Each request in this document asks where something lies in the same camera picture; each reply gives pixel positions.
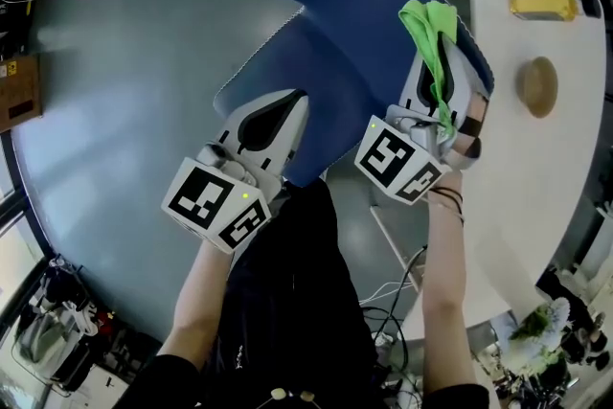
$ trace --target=brown bowl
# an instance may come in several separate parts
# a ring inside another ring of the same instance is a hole
[[[545,118],[556,105],[557,73],[546,57],[526,63],[517,78],[517,96],[536,118]]]

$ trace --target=black shirt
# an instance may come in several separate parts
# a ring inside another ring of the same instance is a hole
[[[224,380],[225,403],[223,407],[240,407],[241,409],[256,409],[270,398],[270,391],[254,386],[252,380],[257,377],[236,371],[232,379]],[[128,387],[124,396],[115,405],[115,409],[135,407],[171,407],[173,409],[192,409],[199,401],[201,378],[198,370],[189,361],[177,356],[157,356],[136,377]],[[426,396],[424,409],[446,408],[467,403],[473,409],[489,407],[489,393],[481,385],[458,385],[448,387]],[[322,409],[327,406],[318,401]],[[287,398],[283,401],[271,401],[271,409],[289,407],[312,408],[313,405],[297,398]]]

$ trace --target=bottle of oil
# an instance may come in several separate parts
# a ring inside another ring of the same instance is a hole
[[[511,12],[520,19],[572,21],[578,15],[602,15],[598,0],[509,0]]]

